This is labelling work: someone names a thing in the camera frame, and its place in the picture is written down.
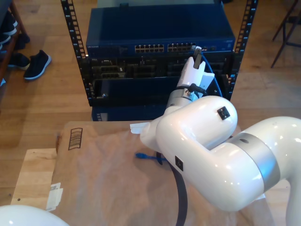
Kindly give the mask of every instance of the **black cable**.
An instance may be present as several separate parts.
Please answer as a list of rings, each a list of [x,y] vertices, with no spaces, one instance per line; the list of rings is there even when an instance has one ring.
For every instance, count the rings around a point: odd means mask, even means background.
[[[191,84],[189,87],[188,87],[188,91],[190,93],[194,92],[195,95],[199,98],[199,95],[198,93],[202,93],[204,96],[207,96],[207,92],[205,89],[197,86],[195,83]]]

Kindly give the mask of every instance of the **black sneaker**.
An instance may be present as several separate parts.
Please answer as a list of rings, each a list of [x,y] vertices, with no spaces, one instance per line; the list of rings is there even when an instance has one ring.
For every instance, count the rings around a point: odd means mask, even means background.
[[[21,53],[13,53],[11,55],[8,67],[17,67],[21,70],[27,70],[30,60]]]
[[[18,22],[9,11],[6,12],[5,17],[0,28],[0,33],[13,35],[17,32],[16,26]]]
[[[28,37],[27,34],[22,34],[22,33],[19,34],[14,50],[24,49],[25,44],[28,42],[30,42],[30,38]]]
[[[48,64],[51,62],[51,57],[47,55],[43,50],[40,50],[40,52],[30,57],[30,64],[28,69],[25,71],[24,79],[25,80],[33,80],[40,77]]]
[[[10,40],[10,36],[8,34],[0,33],[0,44],[4,44]]]

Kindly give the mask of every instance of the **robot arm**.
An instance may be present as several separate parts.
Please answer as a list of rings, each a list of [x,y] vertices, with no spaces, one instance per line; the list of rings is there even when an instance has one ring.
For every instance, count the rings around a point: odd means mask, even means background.
[[[287,179],[286,224],[301,225],[301,120],[266,119],[226,140],[237,125],[237,112],[228,100],[209,96],[192,102],[187,90],[176,92],[164,115],[143,129],[141,141],[225,211],[244,208]]]

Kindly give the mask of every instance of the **sticker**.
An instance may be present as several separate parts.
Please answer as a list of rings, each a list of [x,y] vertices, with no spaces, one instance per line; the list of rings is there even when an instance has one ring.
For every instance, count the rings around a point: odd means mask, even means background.
[[[60,187],[61,183],[51,185],[46,211],[49,212],[55,210],[58,204],[60,203],[63,194],[63,189]]]

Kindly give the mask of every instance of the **wooden floor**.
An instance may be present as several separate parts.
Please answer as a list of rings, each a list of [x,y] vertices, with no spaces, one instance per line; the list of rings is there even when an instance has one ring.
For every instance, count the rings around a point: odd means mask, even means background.
[[[286,47],[274,69],[270,65],[281,45],[271,39],[288,3],[259,1],[232,102],[242,129],[268,117],[301,115],[301,49]],[[235,34],[245,0],[234,0],[225,11]],[[90,9],[96,0],[75,0],[80,31],[86,43]],[[24,82],[22,71],[8,72],[0,89],[0,205],[10,204],[27,149],[54,148],[57,133],[68,121],[88,121],[88,105],[59,0],[16,0],[31,38],[26,56],[39,49],[52,63],[36,81]],[[301,43],[301,27],[292,40]]]

